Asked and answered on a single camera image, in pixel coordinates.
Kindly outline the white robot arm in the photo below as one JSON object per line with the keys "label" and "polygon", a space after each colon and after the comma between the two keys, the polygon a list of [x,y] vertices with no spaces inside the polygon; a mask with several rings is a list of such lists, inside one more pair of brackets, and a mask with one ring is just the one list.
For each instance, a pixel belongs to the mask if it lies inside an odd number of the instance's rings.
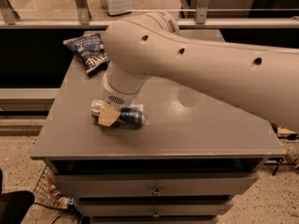
{"label": "white robot arm", "polygon": [[113,21],[103,35],[109,66],[101,97],[129,105],[150,77],[163,77],[299,132],[296,49],[196,40],[169,13]]}

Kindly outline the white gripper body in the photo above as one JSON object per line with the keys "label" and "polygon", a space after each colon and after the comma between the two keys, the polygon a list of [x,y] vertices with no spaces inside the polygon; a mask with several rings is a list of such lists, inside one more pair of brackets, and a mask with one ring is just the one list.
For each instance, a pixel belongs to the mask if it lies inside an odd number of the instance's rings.
{"label": "white gripper body", "polygon": [[129,74],[110,62],[103,75],[100,99],[116,107],[127,107],[149,78],[149,76]]}

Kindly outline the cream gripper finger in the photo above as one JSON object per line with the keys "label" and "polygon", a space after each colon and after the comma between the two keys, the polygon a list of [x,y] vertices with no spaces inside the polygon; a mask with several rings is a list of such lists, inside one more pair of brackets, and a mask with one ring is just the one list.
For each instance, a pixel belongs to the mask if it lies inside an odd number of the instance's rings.
{"label": "cream gripper finger", "polygon": [[117,107],[109,103],[102,103],[99,109],[98,124],[110,127],[117,121],[120,115],[121,112]]}

